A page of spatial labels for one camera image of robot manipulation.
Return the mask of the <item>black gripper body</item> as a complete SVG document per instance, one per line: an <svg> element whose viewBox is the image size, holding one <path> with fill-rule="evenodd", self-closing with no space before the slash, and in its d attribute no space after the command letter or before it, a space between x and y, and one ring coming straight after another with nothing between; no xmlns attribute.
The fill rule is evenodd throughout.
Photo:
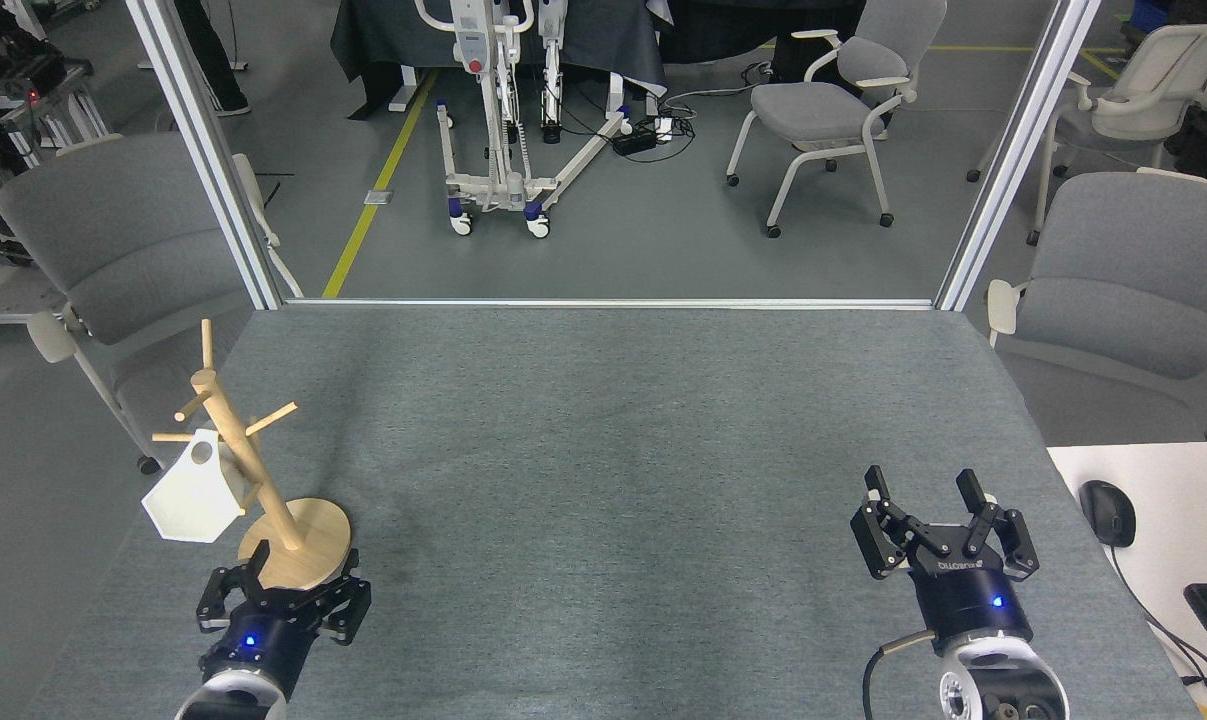
<svg viewBox="0 0 1207 720"><path fill-rule="evenodd" d="M960 562L956 569L950 562L941 569L919 566L911 569L911 580L926 628L935 633L935 651L967 643L970 636L1002 633L1025 642L1033 639L1011 579L1001 564Z"/></svg>
<svg viewBox="0 0 1207 720"><path fill-rule="evenodd" d="M246 598L233 611L223 603L202 607L202 632L225 630L225 636L202 656L202 678L223 671L247 671L269 681L292 698L301 671L317 638L325 614L315 605L317 593L266 591Z"/></svg>

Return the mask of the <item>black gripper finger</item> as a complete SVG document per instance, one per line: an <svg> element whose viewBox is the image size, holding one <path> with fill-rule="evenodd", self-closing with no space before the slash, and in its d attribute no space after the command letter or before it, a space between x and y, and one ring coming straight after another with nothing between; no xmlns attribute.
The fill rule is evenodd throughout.
<svg viewBox="0 0 1207 720"><path fill-rule="evenodd" d="M371 583L352 573L358 566L360 552L351 548L342 570L316 589L317 633L333 640L352 640L357 636L373 602Z"/></svg>
<svg viewBox="0 0 1207 720"><path fill-rule="evenodd" d="M1038 556L1025 523L1024 513L1004 509L991 494L982 491L970 468L960 472L956 487L972 515L967 525L967 537L961 543L961 552L967 560L976 560L986 548L989 534L993 532L1001 542L1002 568L1015 583L1024 583L1039 569Z"/></svg>
<svg viewBox="0 0 1207 720"><path fill-rule="evenodd" d="M927 523L900 510L890 498L881 466L869 466L864 475L867 494L850 521L871 576L886 578L900 568L915 548L940 554L940 539Z"/></svg>
<svg viewBox="0 0 1207 720"><path fill-rule="evenodd" d="M212 570L200 601L196 603L196 621L199 624L202 633L212 633L216 630L228 628L231 625L231 611L225 610L225 598L233 591L241 591L247 602L255 603L255 597L263 593L263 585L260 583L260 573L264 569L266 561L269 560L269 543L260 542L250 560L233 568L216 568Z"/></svg>

